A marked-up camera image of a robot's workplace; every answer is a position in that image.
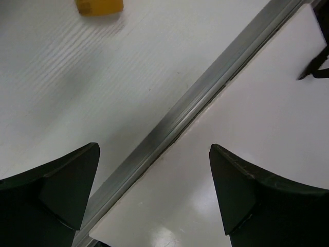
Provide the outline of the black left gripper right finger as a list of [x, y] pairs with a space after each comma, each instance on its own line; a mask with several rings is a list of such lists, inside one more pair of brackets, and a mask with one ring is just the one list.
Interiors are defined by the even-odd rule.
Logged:
[[328, 246], [328, 190], [283, 178], [218, 144], [209, 159], [232, 246]]

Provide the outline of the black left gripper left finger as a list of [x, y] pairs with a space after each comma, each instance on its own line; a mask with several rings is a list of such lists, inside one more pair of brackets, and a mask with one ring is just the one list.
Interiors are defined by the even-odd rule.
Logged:
[[89, 143], [1, 180], [1, 246], [71, 246], [99, 158], [99, 145]]

